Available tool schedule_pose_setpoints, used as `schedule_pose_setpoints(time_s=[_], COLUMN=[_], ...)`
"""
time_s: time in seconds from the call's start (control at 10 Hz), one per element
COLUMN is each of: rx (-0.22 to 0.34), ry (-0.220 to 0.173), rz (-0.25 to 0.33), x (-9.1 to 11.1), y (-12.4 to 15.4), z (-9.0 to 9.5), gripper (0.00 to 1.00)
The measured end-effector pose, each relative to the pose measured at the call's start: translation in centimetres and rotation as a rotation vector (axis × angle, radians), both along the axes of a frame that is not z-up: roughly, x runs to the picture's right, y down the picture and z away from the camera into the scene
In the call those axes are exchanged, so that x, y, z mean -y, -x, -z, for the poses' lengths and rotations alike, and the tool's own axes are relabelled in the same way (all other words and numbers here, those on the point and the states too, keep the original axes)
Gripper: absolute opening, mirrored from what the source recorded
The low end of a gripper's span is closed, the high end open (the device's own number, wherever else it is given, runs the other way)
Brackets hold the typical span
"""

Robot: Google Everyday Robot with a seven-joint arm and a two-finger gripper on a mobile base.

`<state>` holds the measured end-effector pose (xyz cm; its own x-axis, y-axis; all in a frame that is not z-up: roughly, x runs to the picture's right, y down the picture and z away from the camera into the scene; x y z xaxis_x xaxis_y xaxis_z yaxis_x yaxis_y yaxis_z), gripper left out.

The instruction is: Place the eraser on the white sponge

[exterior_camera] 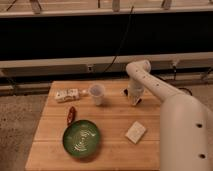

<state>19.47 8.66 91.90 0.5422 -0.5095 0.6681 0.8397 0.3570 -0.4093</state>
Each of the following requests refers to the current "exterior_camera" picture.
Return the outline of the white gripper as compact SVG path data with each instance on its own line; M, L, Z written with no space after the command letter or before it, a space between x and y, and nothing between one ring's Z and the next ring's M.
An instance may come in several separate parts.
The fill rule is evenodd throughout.
M144 92L142 85L137 84L136 82L129 82L128 85L128 99L133 106L136 106L141 100L141 96Z

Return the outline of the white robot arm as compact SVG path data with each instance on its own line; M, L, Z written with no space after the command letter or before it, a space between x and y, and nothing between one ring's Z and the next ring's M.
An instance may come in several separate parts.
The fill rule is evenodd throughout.
M208 123L212 112L200 100L150 74L148 60L128 63L128 98L136 105L143 90L161 102L160 171L213 171L209 159Z

